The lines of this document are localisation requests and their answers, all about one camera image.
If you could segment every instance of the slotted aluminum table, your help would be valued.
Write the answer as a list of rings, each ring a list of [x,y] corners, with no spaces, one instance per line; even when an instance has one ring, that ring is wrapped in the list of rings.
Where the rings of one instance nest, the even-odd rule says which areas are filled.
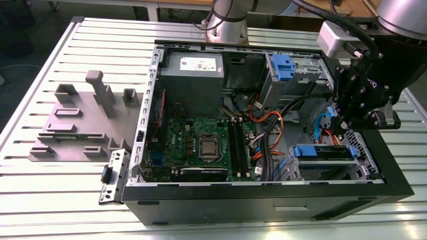
[[[251,45],[319,49],[317,33],[251,28]],[[191,24],[86,18],[72,22],[0,135],[0,236],[119,239],[427,239],[427,117],[406,90],[399,130],[382,135],[415,195],[335,221],[144,226],[124,205],[99,206],[99,162],[31,162],[54,91],[91,89],[88,70],[104,72],[114,92],[143,92],[156,39],[204,41]]]

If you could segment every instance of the yellow wire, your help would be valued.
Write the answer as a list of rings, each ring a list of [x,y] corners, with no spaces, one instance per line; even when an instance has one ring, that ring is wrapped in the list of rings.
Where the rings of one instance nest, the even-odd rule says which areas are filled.
[[[339,139],[335,135],[334,135],[334,138],[335,138],[338,144],[342,145],[342,141],[341,141],[341,139]]]

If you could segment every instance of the aluminum table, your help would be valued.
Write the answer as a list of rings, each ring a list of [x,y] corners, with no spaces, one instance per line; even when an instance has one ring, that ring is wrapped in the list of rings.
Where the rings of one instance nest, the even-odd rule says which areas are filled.
[[[319,49],[318,34],[251,28],[251,45]],[[86,18],[72,22],[0,135],[0,236],[55,239],[427,239],[427,115],[411,92],[395,105],[399,130],[382,136],[415,195],[331,221],[144,226],[126,205],[99,206],[100,162],[31,162],[54,91],[90,91],[88,70],[114,92],[147,88],[156,39],[204,41],[191,24]]]

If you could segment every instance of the floor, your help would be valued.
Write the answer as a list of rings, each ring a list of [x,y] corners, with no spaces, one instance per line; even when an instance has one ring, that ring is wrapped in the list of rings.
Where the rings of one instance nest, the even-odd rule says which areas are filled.
[[[0,75],[6,79],[6,84],[0,86],[0,131],[8,123],[28,87],[38,76],[40,68],[36,66],[42,67],[44,65],[51,51],[70,24],[71,18],[74,16],[86,16],[92,18],[135,20],[138,15],[139,20],[148,20],[146,9],[134,9],[130,6],[62,2],[59,4],[59,8],[59,12],[52,12],[48,2],[36,0],[32,2],[30,9],[35,17],[36,24],[26,29],[26,33],[31,38],[34,51],[28,56],[19,59],[12,59],[0,53]],[[207,14],[207,11],[179,11],[178,9],[172,11],[160,9],[160,21],[200,23]],[[254,28],[271,27],[270,18],[266,15],[251,14],[247,22],[249,26]],[[419,80],[411,86],[411,90],[426,108],[427,95],[423,93],[427,90],[427,73],[425,74],[423,79],[425,80]]]

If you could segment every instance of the label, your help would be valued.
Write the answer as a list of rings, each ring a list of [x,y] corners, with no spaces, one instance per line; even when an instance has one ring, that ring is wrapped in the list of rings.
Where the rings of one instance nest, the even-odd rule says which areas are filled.
[[[215,58],[183,57],[179,69],[184,71],[216,71]]]
[[[257,175],[263,175],[263,169],[257,166],[254,173],[255,173]]]
[[[259,103],[259,101],[254,102],[255,107],[258,107],[258,109],[262,109],[263,104]]]

